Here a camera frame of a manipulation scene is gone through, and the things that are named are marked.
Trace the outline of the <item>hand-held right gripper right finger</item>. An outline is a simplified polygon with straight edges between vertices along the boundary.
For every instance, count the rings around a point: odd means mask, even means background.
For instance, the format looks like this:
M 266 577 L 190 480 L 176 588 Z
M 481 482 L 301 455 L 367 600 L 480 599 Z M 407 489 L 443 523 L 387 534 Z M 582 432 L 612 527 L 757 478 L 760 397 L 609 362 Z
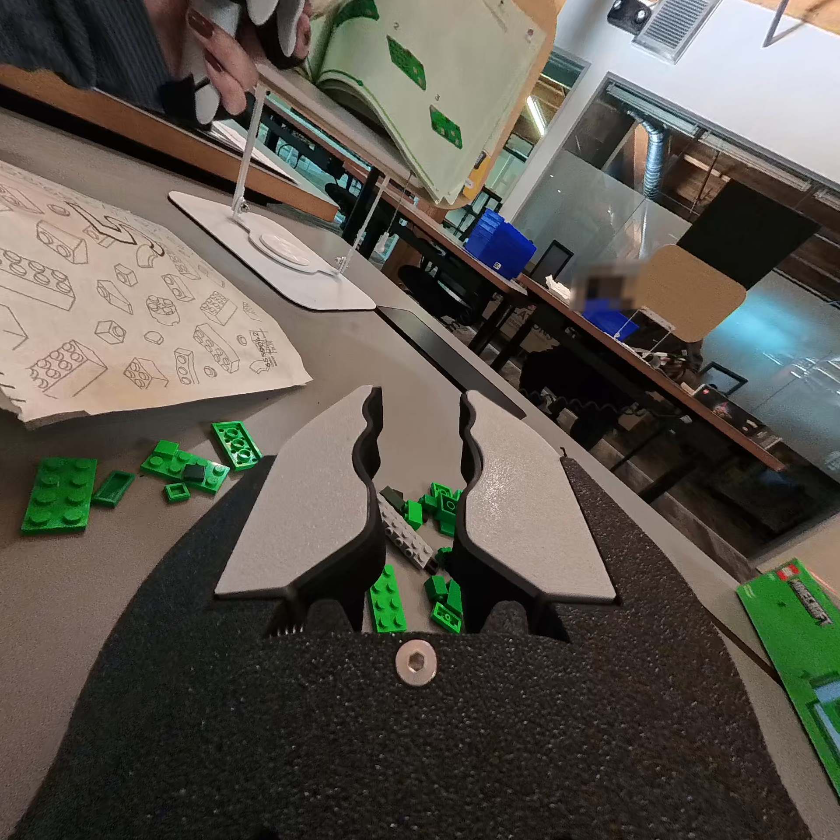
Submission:
M 618 595 L 560 453 L 478 391 L 459 402 L 466 487 L 456 504 L 451 576 L 465 630 L 513 602 L 526 629 L 566 635 L 558 605 L 615 606 Z

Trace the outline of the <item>wooden edged desk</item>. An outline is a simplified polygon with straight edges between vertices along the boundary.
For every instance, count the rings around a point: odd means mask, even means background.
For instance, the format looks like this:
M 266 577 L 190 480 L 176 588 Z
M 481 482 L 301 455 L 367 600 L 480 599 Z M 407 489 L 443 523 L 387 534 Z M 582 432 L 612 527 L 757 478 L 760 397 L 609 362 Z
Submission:
M 4 108 L 133 156 L 165 156 L 178 161 L 177 172 L 202 183 L 236 185 L 242 154 L 203 133 L 178 128 L 105 93 L 74 88 L 51 72 L 2 66 L 1 81 Z

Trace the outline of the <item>black ceiling fixture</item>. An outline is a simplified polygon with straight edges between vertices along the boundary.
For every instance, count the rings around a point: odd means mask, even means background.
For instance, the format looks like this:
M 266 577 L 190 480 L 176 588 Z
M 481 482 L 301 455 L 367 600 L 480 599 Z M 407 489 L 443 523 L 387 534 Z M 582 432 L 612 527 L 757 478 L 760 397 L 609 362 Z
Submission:
M 607 11 L 606 21 L 609 25 L 636 36 L 647 25 L 653 9 L 654 5 L 649 2 L 637 0 L 612 1 Z

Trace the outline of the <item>tan board on stand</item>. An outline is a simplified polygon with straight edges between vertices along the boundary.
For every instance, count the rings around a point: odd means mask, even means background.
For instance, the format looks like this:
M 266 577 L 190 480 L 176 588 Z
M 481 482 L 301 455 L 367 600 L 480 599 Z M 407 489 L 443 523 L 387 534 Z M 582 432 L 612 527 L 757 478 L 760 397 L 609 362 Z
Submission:
M 677 245 L 666 245 L 640 270 L 634 305 L 682 342 L 697 343 L 746 297 L 737 281 Z

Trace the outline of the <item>black office chair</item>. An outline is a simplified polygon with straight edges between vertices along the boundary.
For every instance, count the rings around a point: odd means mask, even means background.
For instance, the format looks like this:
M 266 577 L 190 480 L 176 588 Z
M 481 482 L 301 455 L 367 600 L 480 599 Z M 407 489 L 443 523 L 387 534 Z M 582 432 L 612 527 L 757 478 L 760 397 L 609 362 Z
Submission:
M 465 326 L 476 321 L 473 309 L 457 300 L 449 289 L 421 267 L 400 266 L 397 278 L 419 305 L 437 319 L 450 318 Z

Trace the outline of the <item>long wooden desk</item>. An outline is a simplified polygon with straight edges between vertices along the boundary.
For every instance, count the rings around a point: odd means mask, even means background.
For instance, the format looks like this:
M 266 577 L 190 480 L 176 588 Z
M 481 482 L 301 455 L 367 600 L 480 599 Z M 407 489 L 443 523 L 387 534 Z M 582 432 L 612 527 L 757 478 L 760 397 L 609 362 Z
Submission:
M 413 194 L 402 183 L 384 185 L 385 176 L 379 170 L 365 173 L 352 162 L 346 163 L 344 169 L 351 180 L 362 184 L 356 199 L 357 207 L 371 209 L 374 198 L 390 207 L 389 216 L 382 222 L 377 218 L 384 213 L 373 211 L 361 244 L 372 236 L 396 235 L 410 250 L 477 295 L 479 327 L 469 345 L 474 353 L 479 354 L 501 334 L 502 326 L 517 309 L 534 306 L 532 314 L 496 356 L 492 365 L 495 371 L 520 351 L 522 342 L 533 330 L 541 329 L 614 386 L 625 390 L 635 403 L 657 416 L 661 424 L 674 421 L 678 429 L 691 432 L 705 429 L 715 438 L 728 440 L 722 446 L 724 457 L 728 457 L 730 448 L 735 446 L 776 473 L 787 469 L 787 465 L 771 452 L 647 364 L 632 348 L 625 347 L 572 312 L 538 283 L 527 276 L 507 280 L 480 263 L 459 241 L 449 236 L 438 221 L 413 203 Z

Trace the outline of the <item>black table inset cover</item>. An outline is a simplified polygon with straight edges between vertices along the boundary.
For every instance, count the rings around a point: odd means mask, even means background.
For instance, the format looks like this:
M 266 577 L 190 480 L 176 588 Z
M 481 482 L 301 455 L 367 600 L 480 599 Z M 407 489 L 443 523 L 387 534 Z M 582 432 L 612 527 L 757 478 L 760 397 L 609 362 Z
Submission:
M 514 402 L 485 370 L 487 366 L 477 360 L 471 351 L 463 355 L 462 343 L 450 344 L 441 334 L 411 311 L 400 308 L 377 307 L 377 315 L 405 341 L 411 344 L 439 373 L 461 392 L 476 391 L 509 414 L 524 419 L 527 414 Z

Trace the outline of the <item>pile of small lego pieces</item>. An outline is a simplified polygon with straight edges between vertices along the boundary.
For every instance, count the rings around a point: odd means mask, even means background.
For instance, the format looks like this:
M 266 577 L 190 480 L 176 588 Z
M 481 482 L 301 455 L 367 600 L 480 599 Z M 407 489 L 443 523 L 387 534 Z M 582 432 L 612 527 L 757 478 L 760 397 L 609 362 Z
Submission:
M 214 423 L 213 432 L 235 470 L 256 469 L 261 456 L 246 427 L 240 422 Z M 20 532 L 24 536 L 83 531 L 88 524 L 97 461 L 89 458 L 45 458 L 38 465 L 35 483 L 23 516 Z M 162 440 L 141 470 L 165 478 L 168 497 L 184 494 L 190 488 L 214 493 L 227 477 L 229 468 L 192 456 L 178 444 Z M 398 633 L 406 630 L 402 603 L 393 568 L 385 563 L 377 582 L 370 588 L 374 630 Z

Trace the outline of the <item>small black frame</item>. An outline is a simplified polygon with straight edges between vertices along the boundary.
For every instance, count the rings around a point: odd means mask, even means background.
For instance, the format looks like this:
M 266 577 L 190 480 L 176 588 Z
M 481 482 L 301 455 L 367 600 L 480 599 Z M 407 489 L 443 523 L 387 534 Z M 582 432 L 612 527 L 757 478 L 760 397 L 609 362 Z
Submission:
M 544 282 L 548 278 L 557 281 L 561 272 L 573 257 L 574 253 L 569 248 L 554 239 L 538 258 L 531 271 L 530 278 L 537 282 Z

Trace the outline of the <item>white ceiling air vent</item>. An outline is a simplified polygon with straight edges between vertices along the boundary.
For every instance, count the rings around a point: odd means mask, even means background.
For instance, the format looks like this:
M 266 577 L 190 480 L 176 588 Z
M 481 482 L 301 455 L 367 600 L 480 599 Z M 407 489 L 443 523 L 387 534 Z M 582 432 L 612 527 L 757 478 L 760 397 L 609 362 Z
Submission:
M 658 2 L 650 19 L 633 38 L 633 45 L 674 65 L 719 4 L 719 1 Z

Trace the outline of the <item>metal ventilation duct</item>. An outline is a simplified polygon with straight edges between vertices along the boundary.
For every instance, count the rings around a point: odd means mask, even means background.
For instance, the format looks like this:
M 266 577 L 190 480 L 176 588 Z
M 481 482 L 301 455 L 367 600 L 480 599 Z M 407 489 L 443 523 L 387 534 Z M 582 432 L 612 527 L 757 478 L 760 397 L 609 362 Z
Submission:
M 648 119 L 641 119 L 639 125 L 647 133 L 643 195 L 653 200 L 659 194 L 666 153 L 668 151 L 669 132 L 666 127 Z

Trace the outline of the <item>black hanging panel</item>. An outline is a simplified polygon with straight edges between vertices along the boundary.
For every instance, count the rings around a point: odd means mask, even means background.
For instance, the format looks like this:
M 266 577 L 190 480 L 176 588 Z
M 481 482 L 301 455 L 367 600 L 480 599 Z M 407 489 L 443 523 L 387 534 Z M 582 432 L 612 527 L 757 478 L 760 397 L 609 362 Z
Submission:
M 789 207 L 730 181 L 677 246 L 750 290 L 819 227 Z

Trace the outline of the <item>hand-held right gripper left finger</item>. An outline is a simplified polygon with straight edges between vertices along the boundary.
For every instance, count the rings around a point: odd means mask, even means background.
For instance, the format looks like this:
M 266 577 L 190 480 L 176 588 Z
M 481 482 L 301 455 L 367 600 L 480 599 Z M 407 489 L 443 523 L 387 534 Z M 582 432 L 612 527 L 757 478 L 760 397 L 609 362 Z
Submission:
M 374 477 L 381 457 L 382 389 L 363 385 L 280 448 L 214 594 L 275 600 L 283 627 L 303 625 L 316 602 L 342 606 L 355 632 L 385 566 Z

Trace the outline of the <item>white book stand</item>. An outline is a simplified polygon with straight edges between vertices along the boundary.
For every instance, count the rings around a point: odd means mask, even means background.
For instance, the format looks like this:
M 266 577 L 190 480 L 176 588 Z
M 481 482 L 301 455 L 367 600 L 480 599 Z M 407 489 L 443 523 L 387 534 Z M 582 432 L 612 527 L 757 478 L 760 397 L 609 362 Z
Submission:
M 556 18 L 564 5 L 561 3 Z M 306 59 L 297 70 L 277 70 L 266 63 L 258 63 L 259 83 L 255 92 L 255 106 L 249 121 L 231 204 L 226 206 L 179 192 L 172 193 L 170 198 L 187 216 L 216 237 L 265 282 L 298 306 L 312 311 L 372 310 L 375 307 L 372 299 L 357 290 L 345 276 L 351 255 L 364 234 L 372 211 L 361 211 L 364 216 L 362 228 L 358 234 L 350 234 L 351 245 L 346 255 L 328 262 L 327 259 L 317 256 L 281 224 L 247 209 L 245 183 L 267 92 L 275 92 L 291 108 L 297 109 L 309 120 L 320 125 L 323 132 L 367 161 L 371 170 L 379 170 L 385 176 L 384 186 L 388 186 L 389 182 L 400 182 L 410 192 L 415 192 L 429 203 L 441 207 L 443 211 L 461 206 L 478 194 L 514 123 L 506 132 L 497 152 L 482 165 L 484 173 L 479 175 L 478 182 L 470 188 L 466 187 L 454 205 L 435 203 L 410 172 L 392 140 L 383 132 L 372 129 L 354 112 L 316 87 L 303 73 L 305 61 Z M 528 95 L 538 77 L 528 90 Z M 517 118 L 526 98 L 521 101 Z

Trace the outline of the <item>green lego set box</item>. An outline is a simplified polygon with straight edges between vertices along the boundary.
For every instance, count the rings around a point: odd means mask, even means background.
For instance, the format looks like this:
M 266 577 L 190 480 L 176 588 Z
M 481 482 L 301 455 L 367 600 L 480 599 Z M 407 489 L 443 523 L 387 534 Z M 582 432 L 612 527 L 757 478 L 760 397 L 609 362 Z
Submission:
M 736 592 L 838 794 L 838 607 L 796 558 Z

